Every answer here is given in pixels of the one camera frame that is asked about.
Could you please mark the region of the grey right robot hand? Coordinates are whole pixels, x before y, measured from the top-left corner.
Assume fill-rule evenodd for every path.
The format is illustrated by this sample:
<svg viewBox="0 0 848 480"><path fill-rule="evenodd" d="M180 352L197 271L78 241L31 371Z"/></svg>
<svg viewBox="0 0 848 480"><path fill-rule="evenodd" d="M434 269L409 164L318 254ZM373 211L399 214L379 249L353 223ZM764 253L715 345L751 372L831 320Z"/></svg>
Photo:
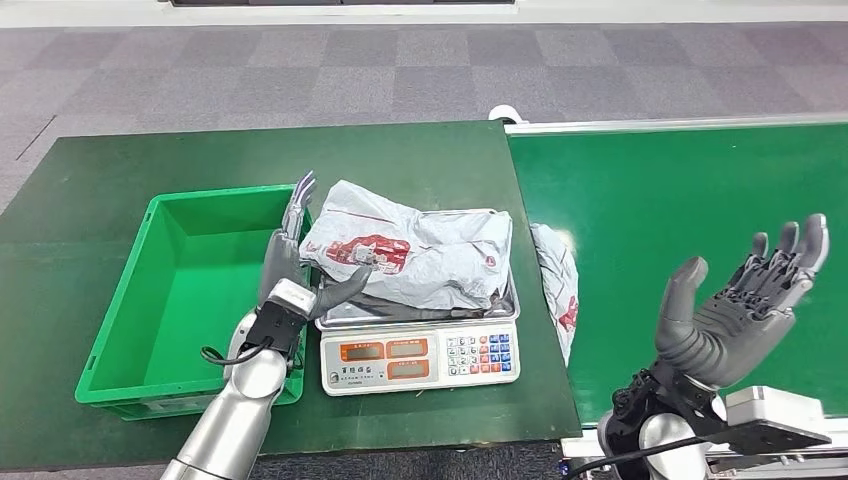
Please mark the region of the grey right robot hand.
<svg viewBox="0 0 848 480"><path fill-rule="evenodd" d="M726 284L701 305L696 292L708 273L695 256L669 278L654 345L659 361L713 389L751 373L796 322L794 309L813 288L830 248L827 218L783 225L776 247L757 232L750 252Z"/></svg>

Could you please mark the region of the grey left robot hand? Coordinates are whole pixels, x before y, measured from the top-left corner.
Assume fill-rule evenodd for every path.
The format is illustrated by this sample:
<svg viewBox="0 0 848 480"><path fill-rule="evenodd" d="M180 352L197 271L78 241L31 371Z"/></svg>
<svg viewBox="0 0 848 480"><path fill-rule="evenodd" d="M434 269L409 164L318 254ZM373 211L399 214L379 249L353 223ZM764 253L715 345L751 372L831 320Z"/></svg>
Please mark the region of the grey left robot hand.
<svg viewBox="0 0 848 480"><path fill-rule="evenodd" d="M268 301L278 305L288 303L308 320L323 317L332 308L362 292L372 273L369 267L360 267L340 283L322 289L308 286L301 265L299 241L315 184L313 171L308 171L296 183L284 209L281 226L269 239L258 295L258 307Z"/></svg>

